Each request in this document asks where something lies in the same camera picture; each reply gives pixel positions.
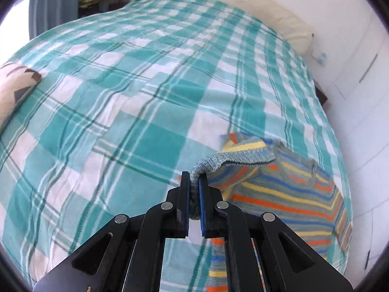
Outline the wall switch plate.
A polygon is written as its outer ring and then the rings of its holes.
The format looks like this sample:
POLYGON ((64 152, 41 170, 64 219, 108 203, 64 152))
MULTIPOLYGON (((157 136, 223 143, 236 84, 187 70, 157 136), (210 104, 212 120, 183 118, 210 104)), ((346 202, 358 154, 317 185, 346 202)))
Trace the wall switch plate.
POLYGON ((326 65, 326 60, 328 56, 321 49, 314 48, 310 55, 319 65, 323 67, 326 65))

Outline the white wardrobe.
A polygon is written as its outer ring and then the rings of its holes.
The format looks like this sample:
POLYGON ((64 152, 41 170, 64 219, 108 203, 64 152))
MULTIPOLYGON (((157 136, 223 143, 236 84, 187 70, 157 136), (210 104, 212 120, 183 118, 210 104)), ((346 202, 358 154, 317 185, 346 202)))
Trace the white wardrobe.
POLYGON ((345 275, 359 284, 388 242, 388 32, 366 0, 325 0, 312 73, 340 143, 351 191, 354 235, 345 275))

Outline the patterned cream pillow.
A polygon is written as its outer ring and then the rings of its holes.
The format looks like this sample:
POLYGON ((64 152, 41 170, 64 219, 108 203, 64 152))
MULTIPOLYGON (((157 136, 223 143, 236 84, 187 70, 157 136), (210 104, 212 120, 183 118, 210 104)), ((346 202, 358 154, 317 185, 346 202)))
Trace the patterned cream pillow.
POLYGON ((6 63, 1 67, 1 130, 41 80, 39 72, 19 63, 6 63))

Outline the striped knit sweater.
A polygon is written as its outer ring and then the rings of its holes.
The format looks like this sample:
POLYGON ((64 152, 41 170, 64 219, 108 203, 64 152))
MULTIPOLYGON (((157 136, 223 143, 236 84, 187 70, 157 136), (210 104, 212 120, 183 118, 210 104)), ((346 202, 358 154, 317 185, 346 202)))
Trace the striped knit sweater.
POLYGON ((200 219, 200 176, 224 201, 260 216, 271 212, 340 273, 345 272, 353 234, 351 198, 343 179, 282 141, 248 133, 220 137, 221 148, 194 166, 191 219, 200 219))

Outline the teal plaid bedspread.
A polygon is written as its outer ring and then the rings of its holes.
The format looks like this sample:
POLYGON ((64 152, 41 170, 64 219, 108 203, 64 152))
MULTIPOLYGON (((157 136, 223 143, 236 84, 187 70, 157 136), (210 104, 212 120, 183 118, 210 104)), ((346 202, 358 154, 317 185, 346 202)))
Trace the teal plaid bedspread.
POLYGON ((1 133, 1 246, 33 287, 117 214, 162 202, 220 137, 280 140, 343 179, 303 58, 215 0, 132 0, 10 59, 39 72, 1 133))

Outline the dark nightstand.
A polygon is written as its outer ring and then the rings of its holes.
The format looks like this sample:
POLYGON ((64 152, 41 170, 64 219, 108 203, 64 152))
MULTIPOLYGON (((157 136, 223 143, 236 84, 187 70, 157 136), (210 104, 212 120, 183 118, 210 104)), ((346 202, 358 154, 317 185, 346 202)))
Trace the dark nightstand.
POLYGON ((319 83, 316 80, 313 81, 315 85, 315 94, 320 102, 320 105, 323 107, 324 104, 328 101, 328 97, 322 90, 322 87, 319 85, 319 83))

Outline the blue curtain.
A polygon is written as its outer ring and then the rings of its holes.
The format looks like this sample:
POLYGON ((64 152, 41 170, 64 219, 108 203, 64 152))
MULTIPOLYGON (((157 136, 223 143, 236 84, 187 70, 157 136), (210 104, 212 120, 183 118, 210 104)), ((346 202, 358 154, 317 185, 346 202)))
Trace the blue curtain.
POLYGON ((79 0, 30 0, 29 37, 38 35, 78 18, 79 0))

